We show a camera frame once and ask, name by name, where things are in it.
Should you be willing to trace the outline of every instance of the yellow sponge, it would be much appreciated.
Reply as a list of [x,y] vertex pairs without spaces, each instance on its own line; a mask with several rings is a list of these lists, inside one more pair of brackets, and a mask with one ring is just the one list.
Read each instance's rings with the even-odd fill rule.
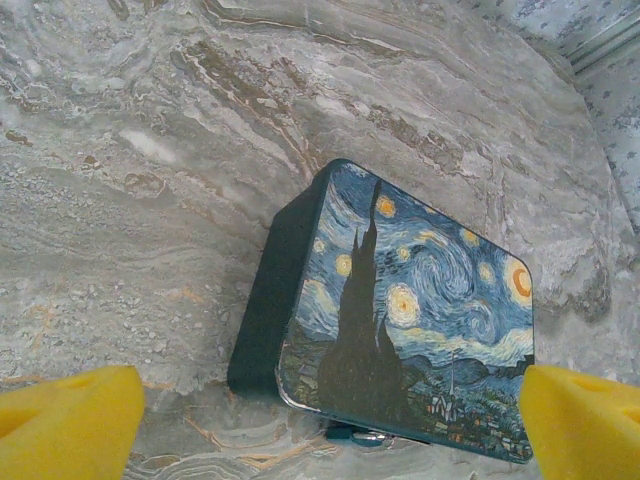
[[0,395],[0,478],[119,480],[143,411],[127,366]]
[[640,480],[640,388],[531,366],[520,412],[545,480]]

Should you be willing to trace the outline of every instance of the swirling sky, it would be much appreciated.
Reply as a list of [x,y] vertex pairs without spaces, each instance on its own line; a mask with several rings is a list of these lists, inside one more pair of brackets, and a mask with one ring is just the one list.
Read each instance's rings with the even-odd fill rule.
[[[337,336],[353,237],[368,228],[376,180],[353,164],[332,173],[296,315],[313,338]],[[375,308],[401,357],[438,365],[455,350],[515,365],[533,353],[531,279],[519,260],[387,183],[375,220]]]

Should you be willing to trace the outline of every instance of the box lid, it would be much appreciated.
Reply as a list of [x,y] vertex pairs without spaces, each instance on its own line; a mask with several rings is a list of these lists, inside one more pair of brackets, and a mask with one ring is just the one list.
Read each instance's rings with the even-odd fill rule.
[[330,167],[278,377],[290,405],[506,460],[533,363],[524,263],[351,162]]

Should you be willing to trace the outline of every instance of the marble veining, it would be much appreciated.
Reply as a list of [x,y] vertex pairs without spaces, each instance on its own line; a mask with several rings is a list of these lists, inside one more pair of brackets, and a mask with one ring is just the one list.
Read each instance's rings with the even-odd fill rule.
[[540,361],[639,383],[637,239],[584,102],[450,2],[5,0],[0,130],[0,385],[135,364],[125,478],[539,477],[226,390],[271,218],[335,157],[521,257]]

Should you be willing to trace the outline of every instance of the starry night tin box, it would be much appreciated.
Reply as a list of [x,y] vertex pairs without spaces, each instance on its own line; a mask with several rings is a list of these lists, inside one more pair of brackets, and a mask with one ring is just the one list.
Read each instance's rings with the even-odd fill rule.
[[345,424],[523,463],[524,263],[347,160],[274,218],[228,371]]

